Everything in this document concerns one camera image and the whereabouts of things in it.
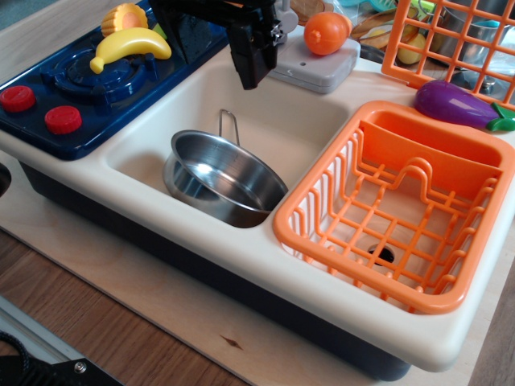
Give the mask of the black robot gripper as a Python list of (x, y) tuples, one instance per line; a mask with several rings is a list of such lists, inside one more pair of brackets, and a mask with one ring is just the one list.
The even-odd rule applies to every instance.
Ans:
[(277, 65), (275, 1), (149, 1), (173, 50), (186, 64), (212, 42), (209, 23), (228, 28), (233, 64), (244, 90), (255, 89)]

